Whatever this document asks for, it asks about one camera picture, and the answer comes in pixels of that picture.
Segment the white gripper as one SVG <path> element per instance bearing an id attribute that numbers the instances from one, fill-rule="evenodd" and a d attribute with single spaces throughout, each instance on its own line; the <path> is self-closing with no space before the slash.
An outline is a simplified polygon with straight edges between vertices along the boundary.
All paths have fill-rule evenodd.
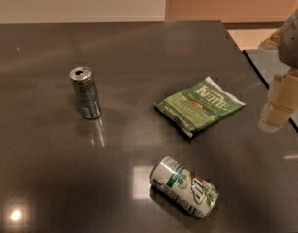
<path id="1" fill-rule="evenodd" d="M 258 123 L 265 133 L 277 132 L 298 110 L 298 8 L 282 27 L 278 52 L 280 62 L 294 68 L 272 79 Z"/>

